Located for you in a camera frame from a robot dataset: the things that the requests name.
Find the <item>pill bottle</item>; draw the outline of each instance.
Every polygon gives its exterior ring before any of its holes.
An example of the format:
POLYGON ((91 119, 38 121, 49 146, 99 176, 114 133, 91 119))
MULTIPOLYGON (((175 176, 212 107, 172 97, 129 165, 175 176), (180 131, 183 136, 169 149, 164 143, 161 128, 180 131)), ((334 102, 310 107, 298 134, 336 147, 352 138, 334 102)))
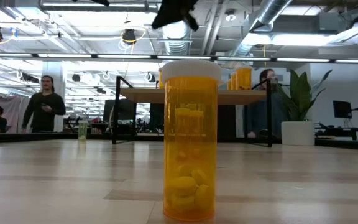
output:
POLYGON ((231 80, 227 81, 227 90, 231 90, 231 80))
POLYGON ((243 66, 236 69, 236 89, 237 90, 250 90, 252 87, 252 67, 243 66))
POLYGON ((165 84, 164 196, 166 216, 214 216, 218 84, 213 62, 180 60, 162 68, 165 84))
POLYGON ((238 90, 237 89, 237 74, 235 72, 231 75, 231 90, 238 90))
POLYGON ((162 69, 160 68, 160 77, 158 78, 158 87, 164 89, 164 83, 162 82, 162 69))

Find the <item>computer monitor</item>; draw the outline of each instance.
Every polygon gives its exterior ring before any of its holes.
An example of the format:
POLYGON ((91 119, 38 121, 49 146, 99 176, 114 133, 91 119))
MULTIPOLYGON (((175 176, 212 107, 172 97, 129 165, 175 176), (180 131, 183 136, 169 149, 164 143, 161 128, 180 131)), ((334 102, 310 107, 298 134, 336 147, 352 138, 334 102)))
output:
POLYGON ((334 116, 335 118, 352 118, 352 107, 349 102, 334 101, 334 116))

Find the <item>green leaves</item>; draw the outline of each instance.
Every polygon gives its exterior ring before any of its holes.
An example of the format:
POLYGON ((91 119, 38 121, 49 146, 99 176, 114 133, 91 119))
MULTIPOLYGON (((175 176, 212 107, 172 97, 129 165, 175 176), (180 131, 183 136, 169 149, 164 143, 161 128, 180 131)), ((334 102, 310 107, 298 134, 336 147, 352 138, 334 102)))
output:
POLYGON ((328 78, 328 75, 332 72, 333 70, 331 69, 330 71, 328 71, 327 73, 325 73, 325 75, 323 76, 323 78, 320 80, 320 82, 316 83, 313 88, 311 89, 311 93, 314 93, 315 91, 317 91, 321 84, 323 84, 323 81, 325 81, 328 78))
POLYGON ((317 97, 325 90, 321 90, 316 97, 311 100, 312 93, 321 86, 332 70, 328 71, 319 83, 313 88, 308 83, 308 76, 306 72, 303 72, 299 77, 296 71, 291 70, 291 83, 290 83, 290 97, 284 92, 282 87, 278 85, 277 91, 282 97, 284 107, 288 110, 290 120, 292 121, 304 121, 309 109, 316 102, 317 97))

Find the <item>white pillar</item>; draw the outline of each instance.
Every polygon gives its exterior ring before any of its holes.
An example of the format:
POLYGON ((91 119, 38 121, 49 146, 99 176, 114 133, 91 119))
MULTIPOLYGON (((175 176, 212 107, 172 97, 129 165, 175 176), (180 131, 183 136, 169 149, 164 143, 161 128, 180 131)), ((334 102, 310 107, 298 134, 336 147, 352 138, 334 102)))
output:
MULTIPOLYGON (((42 75, 49 75, 53 78, 53 86, 55 87, 55 93, 60 95, 64 101, 67 74, 63 70, 63 62, 44 62, 42 67, 42 75)), ((63 131, 63 116, 55 116, 54 131, 63 131)))

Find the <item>potted plant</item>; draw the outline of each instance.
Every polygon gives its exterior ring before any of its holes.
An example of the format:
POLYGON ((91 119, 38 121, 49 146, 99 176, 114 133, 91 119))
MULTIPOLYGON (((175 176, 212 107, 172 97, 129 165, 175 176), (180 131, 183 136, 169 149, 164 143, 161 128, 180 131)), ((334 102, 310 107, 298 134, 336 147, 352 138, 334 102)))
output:
POLYGON ((314 123, 308 121, 306 115, 325 89, 319 91, 314 99, 313 93, 318 91, 331 72, 332 70, 325 73, 320 82, 310 87, 306 72, 298 76, 291 70, 290 96, 278 85, 277 91, 288 111, 288 121, 282 122, 281 126, 283 145, 314 146, 314 123))

